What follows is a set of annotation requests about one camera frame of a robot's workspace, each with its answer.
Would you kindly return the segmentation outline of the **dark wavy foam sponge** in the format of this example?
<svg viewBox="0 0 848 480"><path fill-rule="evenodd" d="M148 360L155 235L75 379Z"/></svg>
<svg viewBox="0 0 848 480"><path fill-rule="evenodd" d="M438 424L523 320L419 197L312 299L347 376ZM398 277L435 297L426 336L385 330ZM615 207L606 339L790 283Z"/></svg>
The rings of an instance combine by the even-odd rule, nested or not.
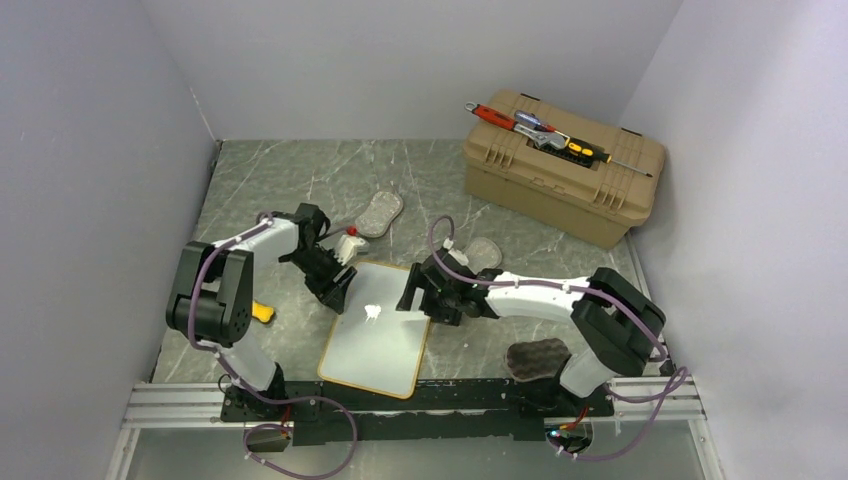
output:
<svg viewBox="0 0 848 480"><path fill-rule="evenodd" d="M526 383L553 378L571 356L561 339L549 338L510 345L504 364L514 381Z"/></svg>

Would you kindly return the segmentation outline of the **yellow framed whiteboard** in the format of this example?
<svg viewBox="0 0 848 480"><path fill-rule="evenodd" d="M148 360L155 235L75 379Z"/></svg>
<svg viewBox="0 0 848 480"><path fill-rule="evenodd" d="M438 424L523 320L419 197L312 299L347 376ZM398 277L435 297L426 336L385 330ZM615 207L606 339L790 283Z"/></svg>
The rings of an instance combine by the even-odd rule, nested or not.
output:
<svg viewBox="0 0 848 480"><path fill-rule="evenodd" d="M398 311L409 270L377 262L356 264L345 311L331 328L318 366L324 381L388 396L412 397L430 318Z"/></svg>

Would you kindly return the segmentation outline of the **tan plastic toolbox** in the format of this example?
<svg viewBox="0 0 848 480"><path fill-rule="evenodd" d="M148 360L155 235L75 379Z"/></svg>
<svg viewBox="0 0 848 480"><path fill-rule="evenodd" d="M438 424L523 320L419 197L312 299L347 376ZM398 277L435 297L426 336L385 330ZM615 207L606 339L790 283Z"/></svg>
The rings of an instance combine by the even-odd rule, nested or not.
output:
<svg viewBox="0 0 848 480"><path fill-rule="evenodd" d="M501 90L479 104L512 118L517 110L534 114L558 134L594 144L654 177L612 163L581 160L566 149L536 147L530 139L474 115L478 123L463 144L467 193L605 249L647 221L668 158L661 143L516 91Z"/></svg>

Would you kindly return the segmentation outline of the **yellow black sponge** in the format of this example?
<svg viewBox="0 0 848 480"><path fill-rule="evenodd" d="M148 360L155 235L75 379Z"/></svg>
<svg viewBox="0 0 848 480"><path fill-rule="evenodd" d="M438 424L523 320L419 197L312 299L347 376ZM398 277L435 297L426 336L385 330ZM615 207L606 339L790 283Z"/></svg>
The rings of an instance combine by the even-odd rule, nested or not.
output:
<svg viewBox="0 0 848 480"><path fill-rule="evenodd" d="M252 317L262 324L269 324L275 317L276 311L273 307L261 304L257 301L252 303Z"/></svg>

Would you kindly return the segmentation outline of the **blue red screwdriver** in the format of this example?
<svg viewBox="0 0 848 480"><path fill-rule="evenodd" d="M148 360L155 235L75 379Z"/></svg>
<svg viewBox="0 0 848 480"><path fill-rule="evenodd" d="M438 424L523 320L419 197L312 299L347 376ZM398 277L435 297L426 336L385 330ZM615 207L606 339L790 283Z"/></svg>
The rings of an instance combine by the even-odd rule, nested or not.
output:
<svg viewBox="0 0 848 480"><path fill-rule="evenodd" d="M542 120L540 120L534 114L531 114L531 113L528 113L528 112L525 112L525 111L522 111L522 110L517 110L514 113L514 118L517 122L519 122L519 123L521 123L521 124L523 124L523 125L525 125L529 128L532 128L535 131L548 132L548 133L559 133L559 130L557 130L555 127L551 126L550 124L543 122Z"/></svg>

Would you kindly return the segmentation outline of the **yellow black screwdriver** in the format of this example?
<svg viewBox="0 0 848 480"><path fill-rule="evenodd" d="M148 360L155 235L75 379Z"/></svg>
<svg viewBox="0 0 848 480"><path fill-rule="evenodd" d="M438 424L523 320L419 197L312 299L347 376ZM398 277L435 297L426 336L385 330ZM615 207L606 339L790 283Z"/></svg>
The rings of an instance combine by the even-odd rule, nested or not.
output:
<svg viewBox="0 0 848 480"><path fill-rule="evenodd" d="M622 161L614 159L611 154L606 153L596 145L584 140L580 140L574 137L568 137L565 140L565 148L570 155L581 160L588 160L590 162L600 162L606 164L612 163L618 166L622 166L626 169L632 170L648 178L654 177L652 173L649 173L645 170L639 169L637 167L625 164Z"/></svg>

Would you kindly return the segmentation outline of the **grey blue scrubbing sponge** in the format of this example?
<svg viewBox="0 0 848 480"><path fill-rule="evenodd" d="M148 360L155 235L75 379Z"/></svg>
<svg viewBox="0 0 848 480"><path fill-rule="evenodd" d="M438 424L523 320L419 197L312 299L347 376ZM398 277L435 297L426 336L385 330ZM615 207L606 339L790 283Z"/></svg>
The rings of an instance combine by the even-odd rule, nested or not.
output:
<svg viewBox="0 0 848 480"><path fill-rule="evenodd" d="M468 268L475 274L484 269L498 268L503 258L498 245L485 237L473 238L463 252L468 259Z"/></svg>

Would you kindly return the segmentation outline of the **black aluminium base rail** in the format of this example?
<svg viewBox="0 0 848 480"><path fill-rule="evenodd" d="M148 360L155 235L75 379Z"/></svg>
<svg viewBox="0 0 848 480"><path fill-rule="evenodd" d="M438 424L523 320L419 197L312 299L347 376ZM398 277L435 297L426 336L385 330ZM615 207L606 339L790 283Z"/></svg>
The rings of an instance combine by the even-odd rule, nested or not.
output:
<svg viewBox="0 0 848 480"><path fill-rule="evenodd" d="M290 381L291 406L250 406L217 383L140 384L123 419L127 428L247 429L262 423L292 429L297 446L364 441L510 437L535 441L544 431L571 424L586 430L606 422L615 433L649 417L702 421L706 414L693 381L663 403L632 404L630 398L659 392L662 377L620 379L611 393L593 394L580 406L554 401L544 385L509 379L421 380L411 397L385 395L323 381Z"/></svg>

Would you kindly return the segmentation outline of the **grey silver scrubbing sponge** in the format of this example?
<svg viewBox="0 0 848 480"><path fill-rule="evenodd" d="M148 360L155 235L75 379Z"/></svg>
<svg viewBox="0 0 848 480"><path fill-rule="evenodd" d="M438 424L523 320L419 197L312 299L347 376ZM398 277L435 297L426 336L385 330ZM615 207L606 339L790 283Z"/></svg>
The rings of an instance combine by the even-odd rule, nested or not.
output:
<svg viewBox="0 0 848 480"><path fill-rule="evenodd" d="M395 191L378 191L372 196L366 209L354 220L354 227L363 237L382 237L403 209L404 201Z"/></svg>

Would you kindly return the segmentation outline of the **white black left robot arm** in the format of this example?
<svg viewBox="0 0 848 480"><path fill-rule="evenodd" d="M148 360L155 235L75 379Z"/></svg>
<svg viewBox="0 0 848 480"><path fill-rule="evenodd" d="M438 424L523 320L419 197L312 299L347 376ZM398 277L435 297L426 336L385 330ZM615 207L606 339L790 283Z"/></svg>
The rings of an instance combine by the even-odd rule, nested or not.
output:
<svg viewBox="0 0 848 480"><path fill-rule="evenodd" d="M264 420L287 406L282 367L250 334L258 267L291 263L323 306L343 313L357 270L321 242L331 222L316 205L293 213L261 213L251 228L213 243L188 242L181 252L166 306L166 324L190 346L210 353L232 384L248 394L248 407Z"/></svg>

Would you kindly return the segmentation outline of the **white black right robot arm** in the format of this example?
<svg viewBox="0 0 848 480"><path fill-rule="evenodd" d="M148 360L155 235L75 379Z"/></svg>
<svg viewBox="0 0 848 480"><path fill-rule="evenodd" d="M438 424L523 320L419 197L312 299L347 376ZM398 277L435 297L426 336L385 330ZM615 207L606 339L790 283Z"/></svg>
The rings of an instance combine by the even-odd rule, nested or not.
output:
<svg viewBox="0 0 848 480"><path fill-rule="evenodd" d="M572 279L527 277L499 268L473 273L445 249L412 265L396 308L421 311L448 325L465 317L572 324L586 348L555 369L558 382L551 401L564 415L578 413L613 378L641 375L661 350L659 336L667 322L658 306L611 268Z"/></svg>

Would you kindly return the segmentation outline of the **red handled adjustable wrench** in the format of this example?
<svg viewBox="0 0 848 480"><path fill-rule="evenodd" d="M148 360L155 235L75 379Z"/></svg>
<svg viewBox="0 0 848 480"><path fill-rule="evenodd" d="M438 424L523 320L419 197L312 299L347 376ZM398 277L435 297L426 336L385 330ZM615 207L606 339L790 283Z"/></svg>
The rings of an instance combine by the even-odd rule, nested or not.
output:
<svg viewBox="0 0 848 480"><path fill-rule="evenodd" d="M464 108L469 113L489 124L495 125L507 131L518 133L530 139L536 147L541 148L549 146L555 150L563 150L568 146L569 140L567 137L556 132L535 130L534 128L531 128L512 117L508 117L491 107L479 103L468 102L465 104Z"/></svg>

